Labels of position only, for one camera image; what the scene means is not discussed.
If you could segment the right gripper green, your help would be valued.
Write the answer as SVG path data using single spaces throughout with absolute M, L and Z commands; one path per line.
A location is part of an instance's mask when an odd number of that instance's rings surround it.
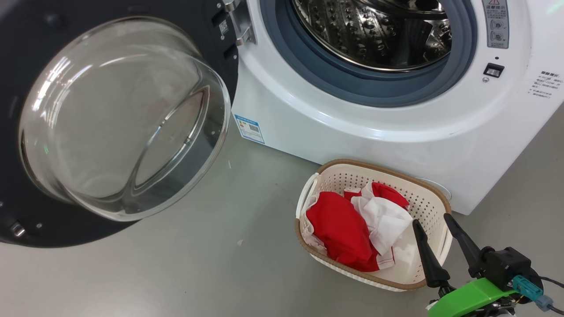
M 440 299 L 428 306 L 430 317 L 511 317 L 509 308 L 513 306 L 510 295 L 520 293 L 520 278 L 507 283 L 508 290 L 502 291 L 491 281 L 483 277 L 479 247 L 462 229 L 453 216 L 444 214 L 444 220 L 451 235 L 457 240 L 468 264 L 468 273 L 472 278 L 481 278 L 454 289 L 449 285 L 450 275 L 441 267 L 435 257 L 421 223 L 415 219 L 412 223 L 415 240 L 419 250 L 427 286 L 438 288 Z M 509 307 L 495 304 L 496 301 L 509 298 Z

